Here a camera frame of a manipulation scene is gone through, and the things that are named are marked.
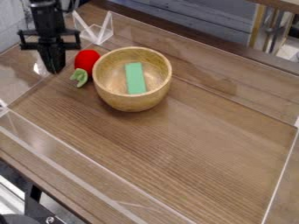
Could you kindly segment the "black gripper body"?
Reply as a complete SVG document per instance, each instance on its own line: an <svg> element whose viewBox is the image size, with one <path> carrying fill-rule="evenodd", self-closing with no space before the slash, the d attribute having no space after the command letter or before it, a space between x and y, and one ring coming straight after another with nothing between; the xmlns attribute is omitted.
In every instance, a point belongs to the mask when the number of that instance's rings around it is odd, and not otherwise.
<svg viewBox="0 0 299 224"><path fill-rule="evenodd" d="M18 35L21 37L21 47L23 50L38 50L42 46L59 46L65 50L81 49L81 31L74 29L66 29L54 36L42 36L37 30L21 30ZM39 40L37 42L27 42L26 36L37 36ZM62 38L63 36L74 36L75 41L66 42Z"/></svg>

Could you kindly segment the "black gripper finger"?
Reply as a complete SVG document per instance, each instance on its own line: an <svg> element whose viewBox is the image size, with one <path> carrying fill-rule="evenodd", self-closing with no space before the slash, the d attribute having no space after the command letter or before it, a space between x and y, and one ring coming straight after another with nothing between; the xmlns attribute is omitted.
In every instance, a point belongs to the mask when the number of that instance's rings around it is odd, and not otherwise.
<svg viewBox="0 0 299 224"><path fill-rule="evenodd" d="M46 46L41 46L38 48L38 52L42 56L42 61L46 65L46 68L49 70L50 73L54 73L54 66L53 66L53 57L51 57L51 53L50 53L50 50Z"/></svg>
<svg viewBox="0 0 299 224"><path fill-rule="evenodd" d="M66 50L59 46L55 48L53 60L54 60L55 72L59 73L62 69L66 67Z"/></svg>

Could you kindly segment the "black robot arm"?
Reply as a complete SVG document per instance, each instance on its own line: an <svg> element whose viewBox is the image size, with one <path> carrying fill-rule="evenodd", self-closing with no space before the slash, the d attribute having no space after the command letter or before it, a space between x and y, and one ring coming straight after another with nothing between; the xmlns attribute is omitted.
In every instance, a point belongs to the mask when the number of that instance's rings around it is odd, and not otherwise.
<svg viewBox="0 0 299 224"><path fill-rule="evenodd" d="M66 67L66 52L81 49L81 31L65 23L61 0L30 0L35 28L21 30L21 48L37 50L50 73L58 74Z"/></svg>

